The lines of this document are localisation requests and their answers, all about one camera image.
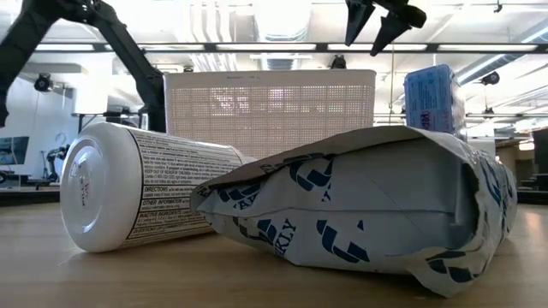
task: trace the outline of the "desk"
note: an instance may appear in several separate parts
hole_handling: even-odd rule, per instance
[[[301,268],[216,234],[84,253],[58,208],[0,208],[0,307],[548,307],[546,206],[521,205],[490,268],[452,299],[411,276]]]

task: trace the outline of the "white wall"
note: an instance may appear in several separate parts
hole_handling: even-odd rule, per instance
[[[0,138],[29,136],[30,139],[25,164],[9,168],[0,166],[0,169],[41,178],[44,165],[40,151],[47,153],[70,144],[78,134],[78,118],[70,115],[74,102],[71,98],[63,100],[62,95],[54,92],[37,92],[31,82],[17,78],[9,89],[7,105],[9,116],[6,127],[0,128]],[[62,165],[57,159],[57,173],[60,173]]]

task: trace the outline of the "overhead duct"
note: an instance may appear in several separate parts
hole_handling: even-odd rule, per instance
[[[546,44],[548,43],[548,19],[543,20],[536,26],[519,35],[514,43],[532,43]],[[515,60],[525,56],[525,54],[511,55],[495,55],[484,56],[478,61],[468,65],[458,73],[458,79],[461,85],[465,85],[470,81],[478,80],[479,78],[493,72],[504,65],[507,65]]]
[[[307,39],[312,11],[311,0],[256,0],[255,29],[259,42],[304,42]],[[261,59],[262,69],[290,70],[298,69],[301,60],[291,59],[296,54],[284,55],[287,58]]]

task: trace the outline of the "ceiling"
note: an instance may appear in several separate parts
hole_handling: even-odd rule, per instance
[[[175,42],[253,42],[258,36],[254,16],[269,20],[272,28],[291,28],[303,20],[307,24],[304,37],[308,42],[342,43],[345,36],[347,8],[342,0],[271,0],[277,9],[261,13],[259,0],[107,0],[118,17],[138,43]],[[416,0],[410,4],[425,10],[428,20],[423,28],[403,34],[397,41],[406,43],[521,43],[524,33],[546,24],[548,29],[548,0],[501,0],[503,10],[494,13],[496,0]],[[0,33],[5,33],[17,16],[21,0],[0,0]],[[380,16],[386,11],[377,9],[356,42],[371,43],[380,28]],[[210,16],[215,16],[210,24]],[[46,42],[93,43],[104,42],[94,28],[59,21],[48,32]],[[198,55],[148,53],[147,58],[165,68],[182,69],[194,65],[196,70],[211,70],[214,66],[202,64]],[[238,70],[261,69],[260,60],[253,60],[253,53],[232,57]],[[333,59],[330,54],[301,54],[300,69],[325,69]],[[229,55],[216,55],[217,60]],[[407,73],[434,64],[448,64],[457,75],[488,60],[481,54],[345,54],[348,68],[368,68],[377,71],[376,108],[378,113],[389,112],[390,102],[399,113],[402,105],[403,81]],[[116,73],[123,72],[123,65],[113,54],[36,53],[31,62],[75,63],[88,73],[98,72],[97,62],[108,61]],[[548,107],[548,54],[523,56],[497,69],[501,82],[496,86],[468,83],[463,89],[467,95],[467,112],[481,112],[485,104],[495,107],[497,113],[544,112]],[[53,74],[53,78],[69,84],[78,84],[86,74]],[[123,92],[125,104],[139,105],[131,77],[118,74],[112,80],[113,91]],[[498,123],[512,123],[516,119],[497,119]]]

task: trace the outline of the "security camera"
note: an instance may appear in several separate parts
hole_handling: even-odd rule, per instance
[[[500,75],[497,72],[492,72],[479,80],[482,85],[496,85],[500,81]]]
[[[49,74],[40,74],[34,82],[34,89],[38,92],[51,92],[53,90],[53,81]]]
[[[335,55],[330,69],[346,69],[346,60],[344,55]]]

